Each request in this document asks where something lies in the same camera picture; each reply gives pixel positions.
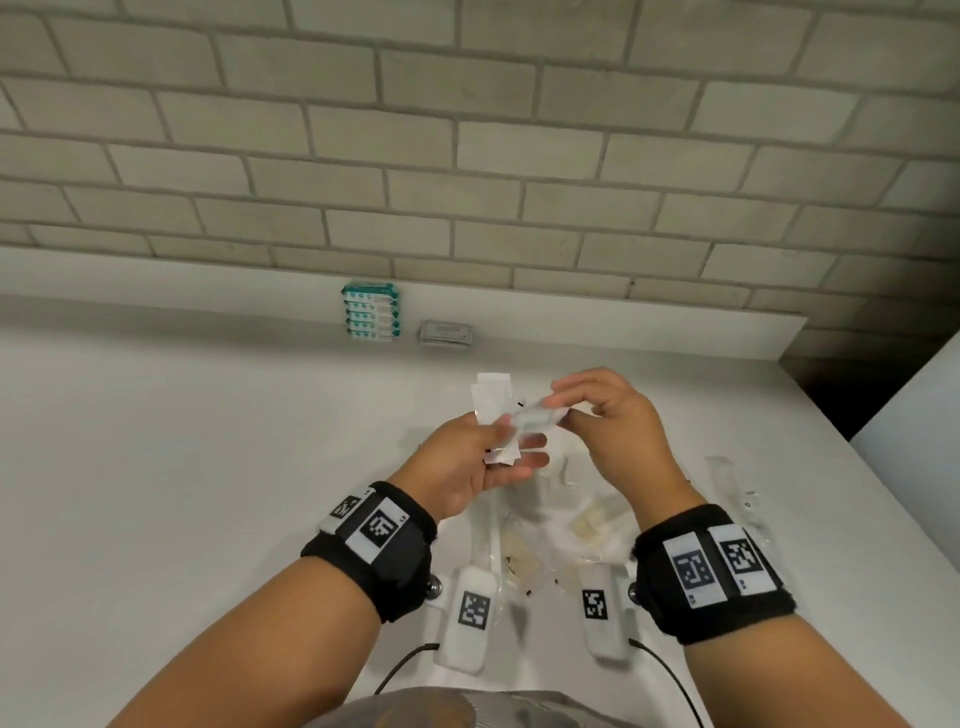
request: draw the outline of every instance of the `black wristband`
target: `black wristband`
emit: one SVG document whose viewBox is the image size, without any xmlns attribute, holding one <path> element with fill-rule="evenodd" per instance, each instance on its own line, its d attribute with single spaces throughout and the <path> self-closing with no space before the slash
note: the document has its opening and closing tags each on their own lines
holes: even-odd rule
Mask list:
<svg viewBox="0 0 960 728">
<path fill-rule="evenodd" d="M 424 602 L 436 538 L 430 514 L 379 481 L 344 498 L 300 556 L 316 556 L 342 571 L 370 598 L 381 621 L 396 621 Z"/>
<path fill-rule="evenodd" d="M 754 540 L 718 505 L 691 508 L 644 531 L 634 556 L 638 603 L 681 644 L 797 609 Z"/>
</svg>

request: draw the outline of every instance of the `black cable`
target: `black cable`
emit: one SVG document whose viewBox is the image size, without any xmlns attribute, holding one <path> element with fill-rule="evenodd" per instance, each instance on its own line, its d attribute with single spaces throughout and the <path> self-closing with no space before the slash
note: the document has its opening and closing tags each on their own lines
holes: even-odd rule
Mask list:
<svg viewBox="0 0 960 728">
<path fill-rule="evenodd" d="M 663 669 L 665 669 L 667 672 L 670 673 L 670 677 L 672 677 L 673 681 L 677 683 L 677 687 L 680 688 L 680 692 L 684 694 L 684 697 L 686 698 L 686 704 L 690 706 L 690 710 L 693 711 L 693 716 L 697 719 L 697 725 L 699 725 L 700 728 L 704 728 L 704 722 L 700 719 L 700 714 L 697 713 L 696 706 L 693 704 L 693 701 L 690 700 L 690 695 L 687 693 L 686 688 L 684 688 L 684 684 L 680 682 L 680 678 L 678 678 L 677 674 L 672 669 L 670 669 L 670 666 L 666 662 L 661 660 L 660 655 L 658 655 L 656 652 L 650 649 L 650 647 L 648 647 L 646 644 L 641 644 L 633 638 L 629 638 L 627 642 L 629 642 L 632 646 L 636 647 L 637 649 L 642 649 L 644 652 L 647 652 L 653 655 L 654 660 L 659 662 L 663 666 Z"/>
<path fill-rule="evenodd" d="M 427 652 L 433 649 L 440 649 L 440 643 L 427 643 L 422 644 L 417 649 L 412 649 L 400 660 L 390 672 L 387 673 L 387 676 L 383 678 L 383 682 L 380 683 L 380 687 L 373 691 L 374 695 L 380 695 L 383 692 L 383 689 L 387 687 L 387 683 L 390 682 L 390 678 L 397 674 L 401 667 L 410 662 L 414 657 L 419 655 L 421 652 Z"/>
</svg>

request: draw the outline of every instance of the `white countertop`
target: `white countertop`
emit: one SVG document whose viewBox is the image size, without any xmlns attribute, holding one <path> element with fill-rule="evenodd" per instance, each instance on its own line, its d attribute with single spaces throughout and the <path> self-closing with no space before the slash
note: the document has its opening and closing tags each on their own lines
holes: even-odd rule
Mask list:
<svg viewBox="0 0 960 728">
<path fill-rule="evenodd" d="M 488 341 L 468 354 L 350 342 L 336 327 L 0 299 L 0 724 L 104 725 L 200 630 L 293 560 L 348 489 L 470 409 L 480 371 L 530 396 L 606 364 L 660 409 L 694 482 L 726 455 L 814 625 L 917 728 L 960 715 L 960 575 L 777 365 Z M 647 728 L 693 725 L 646 656 L 589 657 L 578 606 L 501 619 L 480 678 L 420 656 L 424 682 L 565 692 Z M 384 629 L 353 695 L 438 634 Z M 676 643 L 640 633 L 689 685 Z"/>
</svg>

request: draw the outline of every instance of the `brick wall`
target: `brick wall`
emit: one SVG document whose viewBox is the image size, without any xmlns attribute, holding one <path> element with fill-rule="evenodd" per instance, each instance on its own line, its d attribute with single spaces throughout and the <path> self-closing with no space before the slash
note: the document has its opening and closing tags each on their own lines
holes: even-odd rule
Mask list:
<svg viewBox="0 0 960 728">
<path fill-rule="evenodd" d="M 960 327 L 960 0 L 0 0 L 0 242 Z"/>
</svg>

